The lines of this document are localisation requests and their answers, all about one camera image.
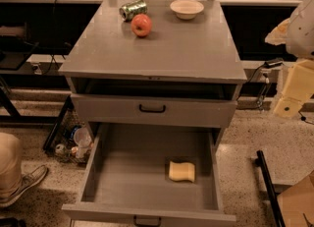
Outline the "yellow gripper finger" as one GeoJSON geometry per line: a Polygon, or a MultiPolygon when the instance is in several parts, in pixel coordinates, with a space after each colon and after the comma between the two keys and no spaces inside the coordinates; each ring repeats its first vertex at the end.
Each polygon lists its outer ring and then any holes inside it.
{"type": "Polygon", "coordinates": [[[314,61],[301,59],[288,69],[274,113],[283,118],[295,116],[314,94],[314,61]]]}

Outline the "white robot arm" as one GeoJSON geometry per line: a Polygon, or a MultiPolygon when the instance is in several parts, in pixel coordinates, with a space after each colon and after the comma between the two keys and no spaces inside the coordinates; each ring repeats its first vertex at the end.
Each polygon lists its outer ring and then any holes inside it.
{"type": "Polygon", "coordinates": [[[274,113],[293,117],[314,94],[314,0],[302,0],[290,17],[265,37],[273,45],[284,44],[297,61],[288,69],[274,113]]]}

